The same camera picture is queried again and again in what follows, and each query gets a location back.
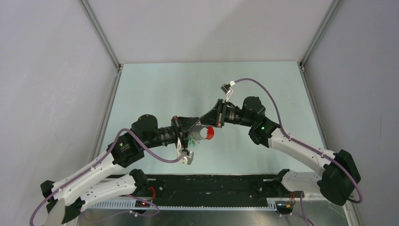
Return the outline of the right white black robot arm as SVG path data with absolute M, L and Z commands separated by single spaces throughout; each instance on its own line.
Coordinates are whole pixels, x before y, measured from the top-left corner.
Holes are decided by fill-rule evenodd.
M 200 117 L 204 126 L 222 128 L 225 123 L 247 126 L 256 145 L 263 145 L 303 163 L 321 177 L 316 182 L 320 193 L 331 203 L 343 206 L 361 181 L 352 155 L 342 149 L 334 152 L 315 148 L 285 132 L 282 126 L 265 115 L 266 108 L 258 97 L 247 97 L 241 108 L 223 99 Z

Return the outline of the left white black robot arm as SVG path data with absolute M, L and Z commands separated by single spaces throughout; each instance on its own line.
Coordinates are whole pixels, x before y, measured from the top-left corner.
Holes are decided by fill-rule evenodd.
M 46 225 L 68 223 L 88 207 L 117 196 L 147 194 L 148 180 L 140 169 L 114 181 L 104 179 L 144 158 L 145 153 L 164 163 L 190 164 L 193 153 L 188 143 L 199 125 L 197 117 L 174 116 L 170 126 L 160 128 L 155 116 L 140 116 L 130 129 L 121 129 L 107 149 L 86 166 L 65 179 L 41 184 L 41 206 L 48 212 Z

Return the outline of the red handled metal key holder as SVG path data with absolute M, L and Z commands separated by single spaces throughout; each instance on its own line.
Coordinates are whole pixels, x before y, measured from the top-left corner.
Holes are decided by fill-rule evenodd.
M 190 129 L 189 135 L 191 140 L 199 142 L 201 140 L 211 140 L 215 135 L 215 131 L 211 126 L 197 123 Z

